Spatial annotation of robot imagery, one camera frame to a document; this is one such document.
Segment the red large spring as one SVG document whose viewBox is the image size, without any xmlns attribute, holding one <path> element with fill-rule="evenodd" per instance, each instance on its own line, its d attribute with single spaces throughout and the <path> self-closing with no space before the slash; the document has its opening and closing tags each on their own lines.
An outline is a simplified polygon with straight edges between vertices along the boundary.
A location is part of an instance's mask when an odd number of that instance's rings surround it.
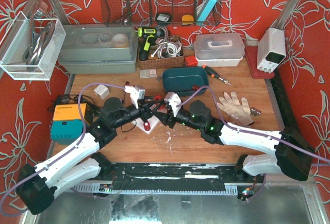
<svg viewBox="0 0 330 224">
<path fill-rule="evenodd" d="M 144 125 L 144 130 L 145 131 L 150 131 L 151 127 L 150 127 L 149 122 L 145 122 L 143 125 Z"/>
</svg>

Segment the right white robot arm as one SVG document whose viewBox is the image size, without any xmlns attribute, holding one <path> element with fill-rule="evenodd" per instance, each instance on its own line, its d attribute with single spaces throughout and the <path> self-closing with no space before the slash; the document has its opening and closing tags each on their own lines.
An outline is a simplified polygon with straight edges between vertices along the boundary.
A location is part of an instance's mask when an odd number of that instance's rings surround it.
<svg viewBox="0 0 330 224">
<path fill-rule="evenodd" d="M 261 131 L 225 123 L 211 115 L 203 102 L 196 100 L 189 109 L 180 108 L 167 113 L 156 112 L 156 117 L 173 128 L 180 123 L 201 133 L 210 144 L 232 145 L 258 150 L 258 156 L 242 155 L 237 166 L 250 176 L 282 172 L 291 179 L 306 181 L 312 164 L 313 147 L 295 129 Z"/>
</svg>

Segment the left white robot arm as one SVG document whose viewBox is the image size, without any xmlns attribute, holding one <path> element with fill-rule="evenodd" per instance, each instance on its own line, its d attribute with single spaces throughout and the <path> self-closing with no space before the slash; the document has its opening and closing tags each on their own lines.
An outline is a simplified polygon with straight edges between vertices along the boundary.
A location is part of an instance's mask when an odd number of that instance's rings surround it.
<svg viewBox="0 0 330 224">
<path fill-rule="evenodd" d="M 20 169 L 15 192 L 32 214 L 42 213 L 60 194 L 100 174 L 108 164 L 100 150 L 117 136 L 117 128 L 139 118 L 147 121 L 163 102 L 141 99 L 124 107 L 117 97 L 107 99 L 86 133 L 48 160 Z"/>
</svg>

